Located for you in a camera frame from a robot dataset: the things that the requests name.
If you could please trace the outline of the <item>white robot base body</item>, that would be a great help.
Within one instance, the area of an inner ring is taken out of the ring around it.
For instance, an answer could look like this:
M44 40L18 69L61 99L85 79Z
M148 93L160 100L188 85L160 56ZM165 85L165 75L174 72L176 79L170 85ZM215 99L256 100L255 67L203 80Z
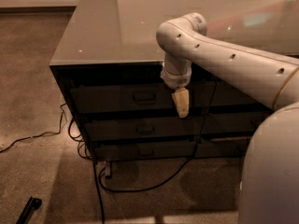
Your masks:
M299 224L299 104L276 111L250 139L238 224Z

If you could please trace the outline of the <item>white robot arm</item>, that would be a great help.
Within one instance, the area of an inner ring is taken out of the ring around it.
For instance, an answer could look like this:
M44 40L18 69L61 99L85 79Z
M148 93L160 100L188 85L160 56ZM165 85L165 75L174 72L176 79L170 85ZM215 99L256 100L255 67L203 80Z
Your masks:
M299 102L297 59L209 38L198 13L162 23L156 40L161 78L175 92L186 90L196 64L273 110Z

